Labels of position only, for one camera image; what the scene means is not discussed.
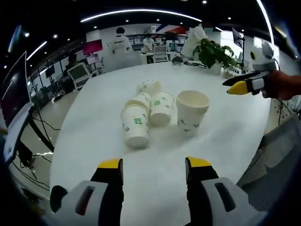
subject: white shirt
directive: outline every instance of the white shirt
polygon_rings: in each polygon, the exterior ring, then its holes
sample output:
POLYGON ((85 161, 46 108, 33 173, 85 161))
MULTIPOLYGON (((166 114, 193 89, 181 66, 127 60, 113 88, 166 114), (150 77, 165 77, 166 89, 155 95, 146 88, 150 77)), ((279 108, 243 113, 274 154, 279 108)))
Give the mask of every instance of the white shirt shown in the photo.
POLYGON ((150 52, 150 49, 152 50, 152 47, 154 45, 155 41, 154 39, 150 38, 145 38, 143 39, 143 48, 141 49, 141 51, 143 53, 149 53, 150 52))
POLYGON ((197 42, 201 41, 203 38, 207 38, 206 33, 201 25, 195 27, 191 34, 188 36, 181 53, 186 57, 193 59, 192 52, 197 46, 197 42))
POLYGON ((131 44, 127 36, 123 34, 117 34, 116 38, 112 41, 111 49, 115 53, 126 53, 127 48, 130 48, 131 44))

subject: window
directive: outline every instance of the window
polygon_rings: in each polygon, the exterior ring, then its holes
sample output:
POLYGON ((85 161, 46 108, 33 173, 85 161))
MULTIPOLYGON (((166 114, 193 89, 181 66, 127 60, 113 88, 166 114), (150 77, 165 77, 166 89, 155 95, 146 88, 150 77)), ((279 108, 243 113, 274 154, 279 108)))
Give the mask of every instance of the window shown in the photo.
POLYGON ((233 33, 229 31, 221 32, 221 46, 229 46, 233 52, 236 59, 239 58, 239 54, 243 52, 243 49, 238 45, 234 44, 233 33))
MULTIPOLYGON (((263 40, 263 39, 260 39, 260 38, 258 38, 258 37, 254 37, 254 46, 255 47, 258 47, 258 48, 261 48, 262 47, 262 43, 264 42, 264 41, 266 41, 266 40, 263 40)), ((278 61, 278 63, 280 64, 280 61, 279 61, 279 47, 278 46, 273 46, 272 45, 272 43, 270 43, 270 42, 268 42, 268 41, 266 41, 272 48, 273 48, 273 50, 274 50, 274 58, 278 61)))

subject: upright paper cup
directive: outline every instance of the upright paper cup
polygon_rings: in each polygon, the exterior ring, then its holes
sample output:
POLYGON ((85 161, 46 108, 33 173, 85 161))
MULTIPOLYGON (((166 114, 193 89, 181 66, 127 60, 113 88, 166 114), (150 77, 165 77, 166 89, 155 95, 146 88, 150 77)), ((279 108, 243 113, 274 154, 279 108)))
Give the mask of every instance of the upright paper cup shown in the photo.
POLYGON ((178 110, 178 126, 188 137, 198 134, 198 128, 207 112, 209 98, 198 91, 182 91, 176 100, 178 110))
POLYGON ((150 95, 147 93, 141 93, 135 96, 134 98, 130 99, 129 101, 127 101, 124 107, 127 107, 129 105, 140 105, 146 108, 147 112, 149 112, 151 107, 150 104, 151 104, 150 95))
POLYGON ((147 80, 137 86, 137 93, 148 93, 153 96, 162 90, 161 83, 159 81, 147 80))
POLYGON ((150 122, 154 126, 166 126, 173 113, 174 97, 161 91, 151 98, 150 122))
POLYGON ((147 110, 140 105, 129 105, 121 112, 123 138, 128 147, 140 149, 149 143, 147 110))

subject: floor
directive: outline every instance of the floor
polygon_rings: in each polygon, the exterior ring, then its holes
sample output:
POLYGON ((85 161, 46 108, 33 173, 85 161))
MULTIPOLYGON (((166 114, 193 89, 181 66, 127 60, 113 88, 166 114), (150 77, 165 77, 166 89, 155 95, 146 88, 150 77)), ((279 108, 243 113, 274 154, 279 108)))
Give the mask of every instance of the floor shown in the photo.
MULTIPOLYGON (((62 123, 71 107, 73 101, 75 100, 78 92, 74 91, 70 94, 65 95, 59 101, 52 103, 49 102, 41 111, 42 119, 48 122, 55 129, 60 129, 62 123)), ((275 109, 275 103, 271 102, 271 108, 269 113, 269 119, 267 122, 267 127, 265 133, 268 133, 278 125, 278 113, 275 109)), ((35 121, 39 129, 45 135, 43 126, 41 122, 35 121)), ((44 124, 49 139, 55 146, 56 139, 59 135, 59 130, 53 130, 48 125, 44 124)), ((50 178, 50 165, 52 160, 52 152, 47 149, 47 147, 42 143, 42 141, 37 137, 32 128, 28 125, 26 126, 21 141, 33 152, 39 156, 35 157, 34 169, 31 172, 28 168, 17 169, 13 164, 10 165, 10 169, 15 176, 16 180, 25 185, 28 189, 34 191, 37 195, 49 198, 49 178, 50 178), (25 178, 24 174, 34 179, 33 173, 36 176, 36 181, 29 181, 25 178)), ((14 164, 20 168, 20 160, 18 157, 14 160, 14 164)))

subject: ceiling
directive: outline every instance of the ceiling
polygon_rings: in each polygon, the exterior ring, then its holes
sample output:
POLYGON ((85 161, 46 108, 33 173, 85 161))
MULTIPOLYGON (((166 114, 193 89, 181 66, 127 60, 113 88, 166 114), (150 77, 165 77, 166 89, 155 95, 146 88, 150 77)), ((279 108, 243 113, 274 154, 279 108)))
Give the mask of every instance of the ceiling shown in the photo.
MULTIPOLYGON (((57 51, 68 42, 84 39, 85 33, 93 30, 94 26, 102 29, 127 24, 126 20, 129 20, 128 24, 156 23, 157 18, 160 18, 162 24, 180 25, 180 22, 182 22, 187 27, 194 27, 199 24, 198 21, 181 16, 150 12, 122 13, 99 17, 85 23, 80 22, 81 19, 89 16, 121 9, 151 8, 178 12, 201 19, 204 26, 218 26, 224 30, 230 30, 234 26, 237 29, 244 29, 245 35, 270 40, 266 22, 256 0, 207 0, 207 4, 203 4, 202 0, 161 2, 164 3, 126 1, 121 4, 120 1, 110 0, 110 6, 107 6, 100 0, 52 0, 39 1, 38 4, 36 4, 37 1, 28 0, 26 4, 19 6, 13 0, 7 1, 6 8, 1 9, 2 21, 5 24, 2 27, 5 41, 0 44, 0 70, 3 70, 4 65, 8 67, 12 65, 25 50, 28 51, 27 55, 29 55, 42 42, 47 40, 47 45, 28 62, 33 65, 37 64, 48 54, 57 51), (7 11, 11 11, 13 16, 4 18, 3 15, 7 15, 7 11), (21 35, 12 53, 8 53, 8 44, 17 25, 21 25, 22 31, 29 32, 30 36, 26 38, 21 35), (58 35, 57 39, 52 38, 54 34, 58 35)), ((271 23, 277 24, 286 21, 286 25, 291 26, 289 27, 291 29, 290 33, 297 37, 298 33, 291 25, 294 21, 287 19, 293 11, 290 11, 288 7, 275 5, 274 2, 272 0, 263 1, 271 23)), ((274 28, 273 33, 275 44, 283 51, 290 53, 285 40, 274 28)))

